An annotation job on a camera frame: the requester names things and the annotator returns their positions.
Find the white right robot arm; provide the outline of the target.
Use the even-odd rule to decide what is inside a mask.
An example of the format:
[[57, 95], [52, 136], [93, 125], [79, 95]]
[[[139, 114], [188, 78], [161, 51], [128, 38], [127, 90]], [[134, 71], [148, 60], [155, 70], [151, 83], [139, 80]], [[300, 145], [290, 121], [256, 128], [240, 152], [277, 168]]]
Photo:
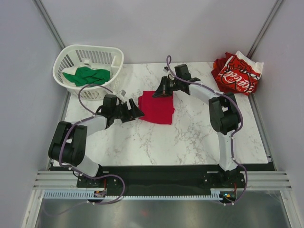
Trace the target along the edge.
[[243, 116], [234, 94], [214, 90], [200, 82], [199, 78], [191, 77], [186, 64], [177, 65], [172, 70], [168, 63], [166, 70], [169, 74], [161, 78], [160, 85], [152, 96], [167, 97], [172, 96], [175, 91], [182, 91], [209, 106], [210, 124], [218, 134], [218, 164], [223, 170], [217, 176], [218, 183], [223, 187], [230, 186], [235, 181], [231, 171], [238, 166], [234, 158], [233, 137], [243, 126]]

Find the crimson red t shirt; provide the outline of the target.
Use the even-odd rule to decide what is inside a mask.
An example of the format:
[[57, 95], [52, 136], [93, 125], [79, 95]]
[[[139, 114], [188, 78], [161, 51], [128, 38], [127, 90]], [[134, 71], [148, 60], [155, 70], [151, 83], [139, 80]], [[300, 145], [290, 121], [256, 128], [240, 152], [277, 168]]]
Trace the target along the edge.
[[139, 119], [156, 124], [171, 125], [173, 121], [173, 96], [153, 97], [154, 91], [144, 91], [138, 97], [138, 107], [144, 113]]

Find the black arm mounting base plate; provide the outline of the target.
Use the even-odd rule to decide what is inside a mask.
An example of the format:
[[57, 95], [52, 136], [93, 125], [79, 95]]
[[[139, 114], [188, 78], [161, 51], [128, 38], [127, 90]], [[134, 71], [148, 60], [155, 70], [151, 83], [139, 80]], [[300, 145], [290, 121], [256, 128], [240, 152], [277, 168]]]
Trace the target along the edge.
[[81, 176], [76, 186], [105, 187], [110, 195], [205, 195], [216, 188], [244, 188], [241, 171], [223, 171], [219, 165], [103, 166], [97, 175], [106, 178], [92, 180]]

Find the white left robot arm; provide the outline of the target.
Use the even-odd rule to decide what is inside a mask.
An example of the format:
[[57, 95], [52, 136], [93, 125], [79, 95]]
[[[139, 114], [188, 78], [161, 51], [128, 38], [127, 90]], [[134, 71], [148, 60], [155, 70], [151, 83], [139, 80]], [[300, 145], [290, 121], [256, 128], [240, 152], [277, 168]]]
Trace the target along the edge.
[[109, 128], [115, 120], [122, 123], [143, 117], [144, 113], [137, 107], [133, 99], [123, 102], [116, 95], [105, 95], [103, 104], [91, 117], [70, 123], [58, 123], [51, 141], [48, 156], [63, 166], [87, 176], [94, 187], [104, 182], [102, 167], [86, 156], [87, 137]]

